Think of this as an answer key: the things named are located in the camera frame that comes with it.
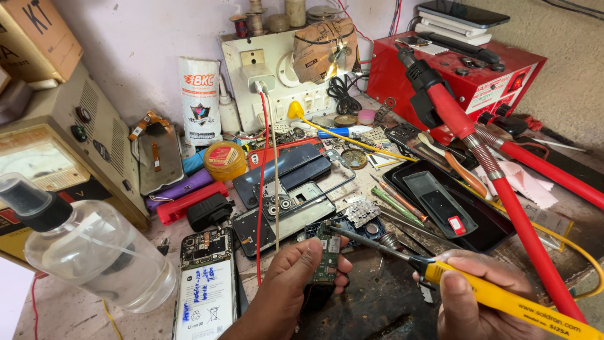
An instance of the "yellow plug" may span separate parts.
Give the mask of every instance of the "yellow plug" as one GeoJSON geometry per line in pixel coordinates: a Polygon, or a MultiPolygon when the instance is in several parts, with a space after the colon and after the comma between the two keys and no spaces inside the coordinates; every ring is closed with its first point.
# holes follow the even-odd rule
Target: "yellow plug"
{"type": "Polygon", "coordinates": [[[288,118],[289,119],[294,119],[294,118],[302,119],[302,117],[304,117],[304,109],[302,109],[302,105],[300,105],[299,101],[294,100],[293,102],[291,102],[289,104],[288,118]]]}

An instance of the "workbench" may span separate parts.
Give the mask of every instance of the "workbench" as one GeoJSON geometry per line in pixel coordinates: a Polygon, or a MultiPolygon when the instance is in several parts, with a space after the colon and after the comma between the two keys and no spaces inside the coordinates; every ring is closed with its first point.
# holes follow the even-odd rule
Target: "workbench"
{"type": "MultiPolygon", "coordinates": [[[[365,96],[359,96],[357,99],[364,108],[373,110],[379,108],[379,104],[373,99],[365,96]]],[[[402,121],[398,116],[392,114],[385,119],[385,123],[389,126],[402,121]]],[[[391,152],[398,153],[394,145],[389,149],[391,152]]],[[[592,159],[589,155],[555,146],[553,149],[597,171],[604,172],[604,162],[592,159]]],[[[372,201],[378,200],[370,192],[376,182],[369,176],[369,173],[380,177],[394,166],[396,164],[376,171],[371,165],[367,165],[357,170],[353,182],[329,195],[336,205],[337,211],[345,209],[349,205],[347,200],[355,196],[364,195],[372,201]]],[[[547,180],[531,169],[527,171],[535,178],[547,180]]],[[[336,184],[335,180],[330,177],[317,183],[322,188],[336,184]]],[[[552,194],[558,198],[559,202],[550,209],[566,215],[575,222],[568,238],[602,262],[604,259],[604,227],[602,227],[604,212],[559,185],[554,186],[552,194]]],[[[229,198],[236,202],[235,212],[246,211],[233,188],[230,188],[229,198]]],[[[402,241],[412,244],[389,220],[383,218],[381,221],[388,231],[397,233],[402,241]]],[[[157,216],[154,216],[152,228],[145,236],[157,245],[163,238],[169,238],[171,243],[167,259],[178,267],[179,245],[181,240],[190,234],[193,234],[193,231],[186,219],[166,227],[161,224],[157,216]]],[[[434,253],[446,250],[435,241],[417,234],[414,236],[434,253]]],[[[293,242],[295,240],[281,242],[281,247],[293,242]]],[[[574,286],[592,271],[588,262],[569,247],[566,247],[563,252],[551,249],[548,252],[568,287],[574,286]]],[[[411,277],[413,270],[406,263],[389,259],[375,250],[357,246],[344,249],[343,254],[353,264],[353,271],[349,274],[350,285],[344,293],[332,296],[320,311],[303,315],[300,332],[294,335],[294,339],[435,339],[435,325],[440,305],[437,291],[431,294],[434,299],[432,304],[425,302],[424,296],[411,277]]],[[[275,250],[269,250],[262,255],[262,274],[268,269],[274,255],[275,250]]],[[[539,282],[518,236],[503,242],[491,255],[500,261],[513,263],[520,267],[539,293],[541,302],[549,302],[543,285],[539,282]]],[[[257,290],[255,262],[245,258],[239,249],[236,252],[236,263],[245,296],[248,301],[251,301],[257,290]]],[[[38,280],[35,289],[40,340],[117,338],[104,313],[100,298],[63,283],[52,276],[38,280]]],[[[111,302],[108,302],[108,307],[124,340],[169,340],[172,338],[175,301],[176,289],[162,306],[149,313],[124,312],[111,302]]],[[[14,339],[33,339],[33,324],[31,296],[28,296],[14,339]]]]}

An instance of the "phone battery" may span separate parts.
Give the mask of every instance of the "phone battery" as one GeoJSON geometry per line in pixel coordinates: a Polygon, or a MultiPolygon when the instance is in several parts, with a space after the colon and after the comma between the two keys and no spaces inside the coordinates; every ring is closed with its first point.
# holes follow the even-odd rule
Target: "phone battery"
{"type": "Polygon", "coordinates": [[[176,340],[214,340],[232,323],[231,261],[181,272],[176,340]]]}

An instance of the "circuit board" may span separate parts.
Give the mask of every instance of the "circuit board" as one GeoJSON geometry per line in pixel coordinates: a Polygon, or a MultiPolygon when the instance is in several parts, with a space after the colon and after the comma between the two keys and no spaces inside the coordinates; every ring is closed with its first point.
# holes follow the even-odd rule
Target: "circuit board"
{"type": "Polygon", "coordinates": [[[321,257],[321,264],[312,277],[314,283],[332,283],[336,278],[341,237],[329,228],[331,225],[340,227],[339,224],[327,220],[321,222],[321,226],[316,230],[316,236],[321,240],[321,244],[323,244],[323,255],[321,257]]]}
{"type": "Polygon", "coordinates": [[[181,267],[220,261],[233,254],[231,228],[210,230],[185,237],[181,244],[181,267]]]}

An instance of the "white bag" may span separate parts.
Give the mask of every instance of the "white bag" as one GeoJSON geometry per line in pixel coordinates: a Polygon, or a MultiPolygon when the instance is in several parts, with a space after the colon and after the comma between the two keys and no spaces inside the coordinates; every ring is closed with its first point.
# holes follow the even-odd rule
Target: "white bag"
{"type": "Polygon", "coordinates": [[[220,62],[178,57],[185,142],[206,146],[222,140],[218,110],[220,62]]]}

